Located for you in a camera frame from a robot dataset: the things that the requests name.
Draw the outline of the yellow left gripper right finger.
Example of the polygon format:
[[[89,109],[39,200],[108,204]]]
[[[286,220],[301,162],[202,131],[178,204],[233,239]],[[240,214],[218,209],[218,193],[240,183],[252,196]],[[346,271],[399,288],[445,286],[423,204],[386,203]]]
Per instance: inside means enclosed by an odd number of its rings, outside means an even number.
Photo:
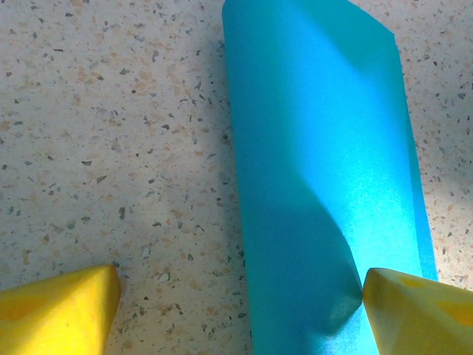
[[[473,355],[473,291],[371,268],[363,303],[380,355]]]

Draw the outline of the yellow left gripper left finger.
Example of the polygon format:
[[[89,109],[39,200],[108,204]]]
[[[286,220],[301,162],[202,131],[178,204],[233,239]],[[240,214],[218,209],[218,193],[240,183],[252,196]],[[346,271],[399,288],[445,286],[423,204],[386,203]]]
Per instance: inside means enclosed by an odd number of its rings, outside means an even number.
[[[119,302],[112,264],[0,291],[0,355],[103,355]]]

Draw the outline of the blue cloth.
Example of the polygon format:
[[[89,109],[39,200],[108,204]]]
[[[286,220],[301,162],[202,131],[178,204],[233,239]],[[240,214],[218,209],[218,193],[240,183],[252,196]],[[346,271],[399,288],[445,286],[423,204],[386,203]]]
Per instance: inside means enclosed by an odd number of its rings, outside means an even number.
[[[437,279],[395,37],[350,0],[222,22],[253,355],[378,355],[367,271]]]

